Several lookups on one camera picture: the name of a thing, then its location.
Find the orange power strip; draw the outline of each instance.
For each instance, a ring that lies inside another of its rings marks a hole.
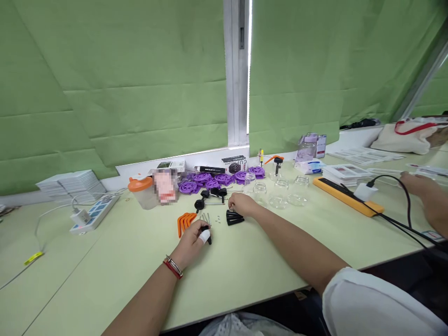
[[[373,217],[376,215],[376,212],[383,213],[384,208],[376,204],[374,202],[365,202],[366,205],[370,206],[372,209],[374,209],[376,212],[370,210],[367,208],[363,203],[360,201],[357,201],[353,197],[350,196],[350,194],[339,184],[336,184],[325,177],[317,177],[313,180],[313,184],[320,189],[328,192],[330,195],[336,197],[338,200],[344,202],[348,206],[351,206],[356,211],[361,212],[363,215],[366,215],[367,217]]]

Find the green curtain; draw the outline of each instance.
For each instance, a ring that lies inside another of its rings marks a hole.
[[[446,61],[429,82],[414,107],[411,117],[440,115],[445,111],[448,111],[448,62]]]
[[[251,154],[297,149],[306,132],[388,122],[426,61],[443,0],[254,0]]]
[[[222,0],[3,0],[0,46],[0,195],[227,145]]]

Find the bracelet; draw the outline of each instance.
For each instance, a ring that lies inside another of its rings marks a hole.
[[[164,259],[163,263],[174,273],[176,278],[182,279],[183,273],[169,256]]]

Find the silver bangle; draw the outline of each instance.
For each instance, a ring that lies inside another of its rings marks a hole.
[[[183,273],[181,272],[181,270],[179,269],[179,267],[176,265],[176,263],[171,259],[170,256],[167,256],[168,259],[168,263],[176,270],[177,274],[179,274],[179,276],[183,276]]]

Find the red strap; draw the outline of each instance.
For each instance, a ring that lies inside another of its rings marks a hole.
[[[168,262],[168,260],[164,260],[163,263],[171,270],[171,272],[174,273],[174,275],[176,276],[176,278],[178,278],[179,280],[182,279],[182,276],[179,275],[178,272],[176,272],[176,270],[174,269],[174,267],[171,266],[171,264]]]
[[[418,131],[421,131],[421,130],[424,130],[424,129],[427,129],[427,128],[430,128],[430,127],[437,126],[436,123],[427,123],[427,124],[424,124],[424,125],[417,126],[416,128],[410,129],[409,131],[406,131],[406,132],[399,132],[399,131],[397,131],[398,125],[401,125],[401,124],[404,124],[404,123],[405,123],[404,120],[397,121],[397,123],[395,124],[395,133],[396,134],[408,135],[408,134],[411,134],[411,133],[414,133],[414,132],[418,132]]]

